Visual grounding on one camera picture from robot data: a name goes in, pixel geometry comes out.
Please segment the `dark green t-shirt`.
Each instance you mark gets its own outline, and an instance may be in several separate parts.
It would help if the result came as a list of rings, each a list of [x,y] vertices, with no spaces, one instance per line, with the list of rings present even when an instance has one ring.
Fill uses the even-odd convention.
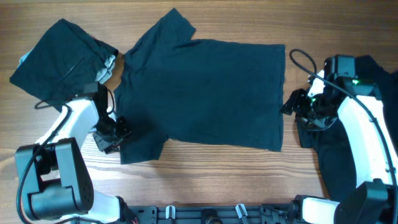
[[[168,139],[281,149],[285,47],[194,33],[172,9],[124,55],[114,96],[132,136],[122,164],[158,159]]]

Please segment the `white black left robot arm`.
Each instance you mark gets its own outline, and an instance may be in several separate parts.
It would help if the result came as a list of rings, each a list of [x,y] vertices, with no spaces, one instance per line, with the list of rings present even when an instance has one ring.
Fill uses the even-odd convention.
[[[17,149],[16,209],[23,223],[138,222],[121,197],[94,190],[80,152],[90,132],[109,147],[127,134],[110,117],[107,95],[89,93],[62,103],[62,112],[48,132]]]

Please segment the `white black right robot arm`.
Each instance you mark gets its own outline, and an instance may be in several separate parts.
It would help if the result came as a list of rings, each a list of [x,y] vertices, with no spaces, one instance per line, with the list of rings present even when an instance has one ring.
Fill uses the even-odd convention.
[[[302,223],[397,223],[397,153],[374,82],[357,78],[317,78],[309,89],[295,90],[281,108],[296,114],[308,131],[326,131],[337,121],[349,141],[354,189],[340,201],[298,195],[289,221]]]

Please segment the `dark clothes pile right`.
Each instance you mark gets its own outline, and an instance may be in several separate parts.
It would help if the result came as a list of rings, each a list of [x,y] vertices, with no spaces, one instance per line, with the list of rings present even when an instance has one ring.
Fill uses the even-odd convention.
[[[355,58],[359,78],[373,79],[381,89],[383,113],[389,135],[397,148],[397,72],[388,73],[369,55]],[[356,188],[356,171],[343,124],[336,120],[324,131],[309,131],[297,125],[300,145],[318,156],[322,179],[333,201],[340,202]]]

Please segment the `folded dark pants pile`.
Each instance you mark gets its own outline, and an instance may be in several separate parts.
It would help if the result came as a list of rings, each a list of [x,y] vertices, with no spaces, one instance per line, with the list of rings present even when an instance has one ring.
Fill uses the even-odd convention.
[[[20,59],[10,82],[61,111],[61,103],[83,91],[87,83],[103,84],[110,78],[118,53],[78,25],[60,19]]]

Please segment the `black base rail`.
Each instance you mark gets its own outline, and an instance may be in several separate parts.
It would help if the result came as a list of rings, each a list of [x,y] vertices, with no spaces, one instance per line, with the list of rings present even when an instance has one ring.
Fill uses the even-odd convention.
[[[131,223],[142,224],[294,224],[301,223],[294,218],[287,204],[262,204],[249,206],[214,207],[166,207],[130,206]]]

